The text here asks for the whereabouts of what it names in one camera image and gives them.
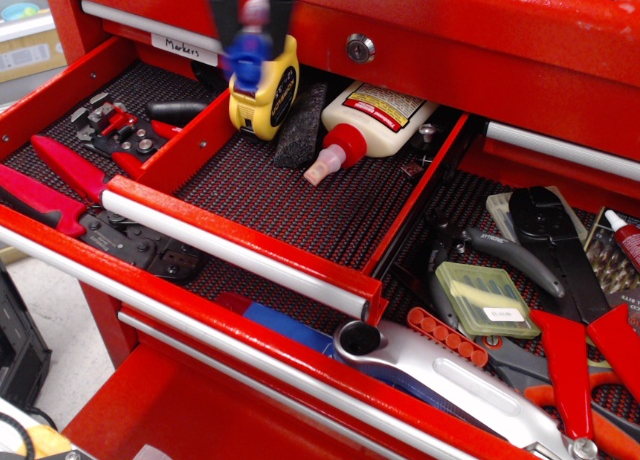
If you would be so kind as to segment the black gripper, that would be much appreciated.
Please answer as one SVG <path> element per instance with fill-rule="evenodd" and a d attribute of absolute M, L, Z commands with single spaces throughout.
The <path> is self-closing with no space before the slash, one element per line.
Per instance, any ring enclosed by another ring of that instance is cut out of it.
<path fill-rule="evenodd" d="M 238 0 L 209 0 L 222 50 L 227 53 L 240 30 Z M 271 60 L 283 53 L 294 0 L 269 0 Z"/>

